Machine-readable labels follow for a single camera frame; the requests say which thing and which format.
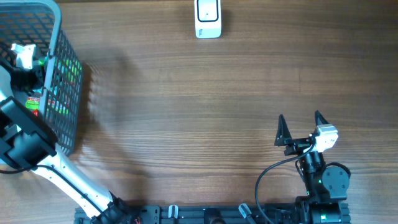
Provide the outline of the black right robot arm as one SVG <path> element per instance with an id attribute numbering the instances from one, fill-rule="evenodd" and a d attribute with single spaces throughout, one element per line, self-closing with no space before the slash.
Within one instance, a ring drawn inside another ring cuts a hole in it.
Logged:
<path id="1" fill-rule="evenodd" d="M 283 115 L 279 116 L 275 146 L 284 146 L 286 156 L 299 156 L 296 168 L 305 184 L 306 196 L 295 199 L 291 223 L 350 223 L 347 190 L 351 171 L 338 162 L 327 163 L 323 153 L 338 140 L 338 130 L 319 111 L 315 130 L 306 138 L 293 139 Z"/>

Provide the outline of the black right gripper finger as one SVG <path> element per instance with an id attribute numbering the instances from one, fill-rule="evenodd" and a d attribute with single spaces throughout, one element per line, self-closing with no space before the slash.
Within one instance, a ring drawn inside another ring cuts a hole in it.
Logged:
<path id="1" fill-rule="evenodd" d="M 318 110 L 315 111 L 315 125 L 316 126 L 324 126 L 329 124 L 329 122 L 323 117 L 323 115 L 321 114 L 321 112 L 319 112 Z"/>
<path id="2" fill-rule="evenodd" d="M 291 143 L 292 143 L 292 136 L 288 129 L 284 115 L 280 114 L 274 145 L 275 146 L 287 146 Z"/>

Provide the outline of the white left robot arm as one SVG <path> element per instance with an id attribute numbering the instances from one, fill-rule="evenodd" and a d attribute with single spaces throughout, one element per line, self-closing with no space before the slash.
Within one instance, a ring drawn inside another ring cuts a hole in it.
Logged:
<path id="1" fill-rule="evenodd" d="M 1 68 L 1 160 L 9 174 L 31 171 L 80 205 L 91 223 L 131 223 L 121 199 L 90 180 L 58 149 L 58 137 L 40 117 L 21 104 L 11 90 L 11 75 Z"/>

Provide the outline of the green snack bag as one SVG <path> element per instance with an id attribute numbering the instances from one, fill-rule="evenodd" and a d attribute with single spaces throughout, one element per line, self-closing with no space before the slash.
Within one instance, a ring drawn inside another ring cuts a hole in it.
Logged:
<path id="1" fill-rule="evenodd" d="M 40 98 L 42 94 L 40 90 L 32 90 L 27 93 L 27 100 L 25 107 L 30 110 L 35 116 L 39 116 Z"/>

